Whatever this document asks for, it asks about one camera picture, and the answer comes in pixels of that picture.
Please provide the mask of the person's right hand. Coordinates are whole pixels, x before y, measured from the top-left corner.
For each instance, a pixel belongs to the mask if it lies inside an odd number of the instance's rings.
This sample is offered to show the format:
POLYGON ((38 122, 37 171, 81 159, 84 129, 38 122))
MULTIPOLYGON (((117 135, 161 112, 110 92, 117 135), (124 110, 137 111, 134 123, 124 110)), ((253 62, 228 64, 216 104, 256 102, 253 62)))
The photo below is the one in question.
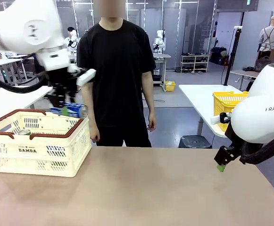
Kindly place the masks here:
POLYGON ((90 129, 90 139, 93 143, 99 142, 100 140, 100 132, 98 128, 91 128, 90 129))

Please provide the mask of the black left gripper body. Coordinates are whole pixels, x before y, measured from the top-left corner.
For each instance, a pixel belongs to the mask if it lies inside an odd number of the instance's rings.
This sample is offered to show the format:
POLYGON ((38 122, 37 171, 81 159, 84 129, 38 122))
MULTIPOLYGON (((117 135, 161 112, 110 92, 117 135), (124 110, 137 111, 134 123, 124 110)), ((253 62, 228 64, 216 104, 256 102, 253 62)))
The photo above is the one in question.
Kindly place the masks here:
POLYGON ((51 95, 68 95, 68 92, 75 90, 77 92, 77 77, 68 72, 67 68, 47 71, 50 85, 53 87, 52 92, 48 94, 48 99, 51 102, 51 95))

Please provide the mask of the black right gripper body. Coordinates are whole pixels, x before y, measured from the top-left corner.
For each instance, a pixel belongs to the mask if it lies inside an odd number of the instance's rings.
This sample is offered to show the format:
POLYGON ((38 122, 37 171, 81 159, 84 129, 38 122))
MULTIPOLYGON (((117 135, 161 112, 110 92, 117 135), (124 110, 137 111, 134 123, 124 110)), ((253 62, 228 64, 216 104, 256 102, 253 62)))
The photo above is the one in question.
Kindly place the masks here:
POLYGON ((225 135, 231 141, 230 146, 227 148, 227 150, 229 151, 229 154, 232 154, 232 155, 241 155, 241 153, 242 153, 241 148, 242 148, 242 145, 244 143, 244 140, 241 139, 234 132, 231 123, 228 124, 228 127, 227 127, 227 130, 225 132, 225 135))

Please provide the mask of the person's left hand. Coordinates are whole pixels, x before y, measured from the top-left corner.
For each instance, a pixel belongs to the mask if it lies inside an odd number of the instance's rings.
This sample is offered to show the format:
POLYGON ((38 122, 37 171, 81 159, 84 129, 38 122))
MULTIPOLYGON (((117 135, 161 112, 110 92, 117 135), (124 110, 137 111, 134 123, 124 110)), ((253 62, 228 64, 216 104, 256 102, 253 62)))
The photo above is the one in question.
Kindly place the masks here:
POLYGON ((148 123, 148 131, 153 132, 156 129, 156 116, 154 113, 150 113, 148 117, 149 123, 148 123))

